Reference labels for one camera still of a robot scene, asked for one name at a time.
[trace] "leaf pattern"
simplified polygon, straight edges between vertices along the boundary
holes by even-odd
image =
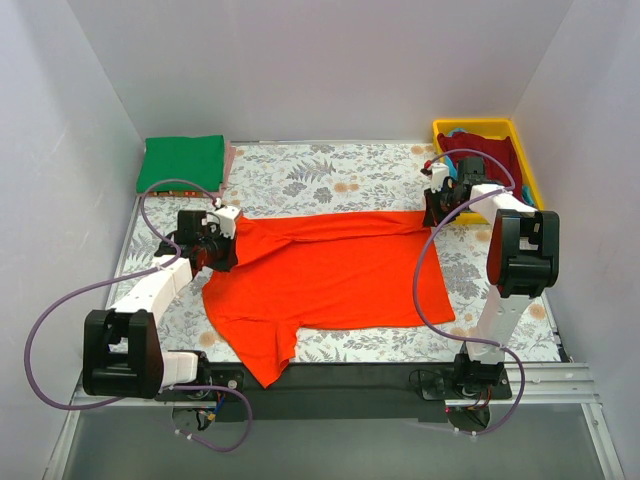
[[[310,181],[314,182],[320,180],[325,175],[331,175],[336,169],[333,168],[333,164],[328,160],[320,161],[312,159],[309,162],[301,162],[299,165],[294,166],[291,169],[291,173],[287,175],[287,178],[291,180]]]
[[[424,177],[419,173],[432,153],[417,155],[403,144],[250,144],[237,157],[223,201],[242,207],[248,217],[286,217],[367,210],[422,210]],[[432,149],[416,149],[431,152]],[[338,185],[358,185],[348,189]],[[176,228],[180,209],[207,209],[202,198],[152,197],[146,202],[151,222],[164,233]],[[489,248],[486,225],[450,225],[436,238],[436,248],[455,322],[445,331],[469,334],[486,301],[485,276]],[[158,241],[138,214],[122,273],[147,268]],[[200,272],[163,315],[158,336],[165,350],[205,351],[211,361],[238,357],[207,318],[201,289],[211,271]],[[136,280],[115,285],[115,299]],[[542,301],[530,307],[509,342],[523,361],[559,361],[553,331]],[[205,333],[216,340],[199,343]],[[126,344],[116,349],[126,349]],[[460,343],[446,340],[426,327],[363,330],[313,330],[297,333],[296,357],[305,362],[443,362],[451,361]]]

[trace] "white wall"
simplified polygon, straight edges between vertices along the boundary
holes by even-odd
[[[64,0],[0,0],[0,478],[41,478],[65,414],[24,374],[36,317],[113,274],[141,141]],[[54,314],[35,343],[37,378],[68,401],[86,313],[105,292]]]
[[[424,138],[509,116],[570,0],[69,0],[144,138]]]
[[[561,270],[549,293],[587,361],[628,478],[640,478],[640,4],[574,2],[514,120],[549,208]]]

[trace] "red cloth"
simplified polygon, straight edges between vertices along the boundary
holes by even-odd
[[[264,387],[295,355],[300,327],[423,325],[412,280],[429,229],[423,212],[357,212],[249,220],[237,225],[238,264],[202,289],[209,320]],[[435,247],[420,300],[433,323],[455,315]]]
[[[522,201],[522,172],[520,171],[520,163],[518,163],[518,156],[511,143],[511,138],[507,137],[504,140],[492,140],[465,132],[456,132],[452,136],[447,137],[441,133],[438,135],[438,143],[443,152],[453,150],[454,148],[472,148],[494,157],[513,175],[513,179],[516,182],[516,188],[513,194],[518,200]],[[453,166],[458,168],[458,161],[470,155],[472,154],[453,153],[449,155],[449,158],[453,162]],[[487,178],[497,180],[505,186],[510,184],[507,176],[495,163],[487,161],[484,162],[484,164],[487,169]]]

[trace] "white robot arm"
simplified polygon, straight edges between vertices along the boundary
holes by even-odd
[[[503,190],[472,203],[469,208],[493,227],[487,259],[491,286],[475,336],[506,345],[533,299],[557,279],[558,215],[525,205],[501,185],[491,183],[480,157],[461,159],[457,180],[449,175],[449,167],[444,163],[427,162],[422,173],[428,179],[425,226],[438,225],[448,212],[467,200]],[[482,371],[491,372],[492,366],[504,361],[504,351],[482,343],[467,342],[463,353],[468,354],[472,365],[470,377],[481,377]]]
[[[173,299],[203,267],[227,271],[235,264],[236,222],[242,211],[217,205],[214,213],[178,213],[172,233],[181,258],[140,280],[108,310],[94,310],[85,321],[83,386],[93,395],[153,398],[171,385],[198,377],[199,352],[160,350],[156,327]],[[152,261],[159,267],[174,258],[175,249],[162,243]],[[128,352],[109,345],[128,339]]]

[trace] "folded green cloth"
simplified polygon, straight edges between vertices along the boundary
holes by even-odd
[[[189,180],[210,192],[218,191],[220,188],[224,176],[222,135],[147,138],[146,145],[144,162],[136,184],[138,193],[168,178]],[[189,191],[193,190],[193,187],[168,183],[155,191],[168,190]]]

